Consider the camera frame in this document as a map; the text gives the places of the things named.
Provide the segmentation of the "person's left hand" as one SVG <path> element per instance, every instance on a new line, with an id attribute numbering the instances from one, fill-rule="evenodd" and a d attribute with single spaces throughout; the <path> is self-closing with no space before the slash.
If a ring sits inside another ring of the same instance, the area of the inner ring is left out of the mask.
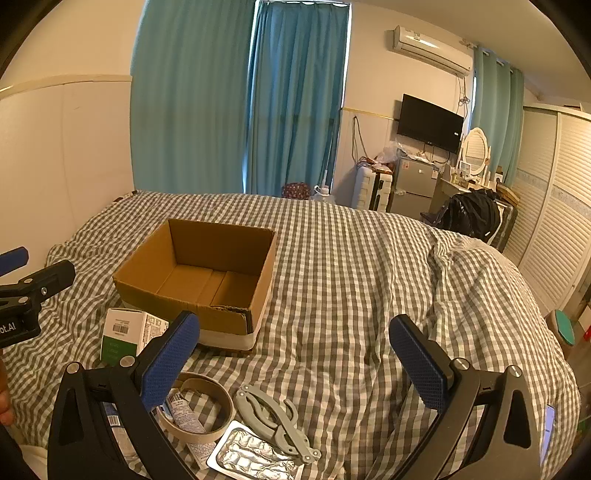
<path id="1" fill-rule="evenodd" d="M 0 358 L 0 421 L 3 426 L 11 426 L 15 421 L 15 413 L 11 402 L 8 373 Z"/>

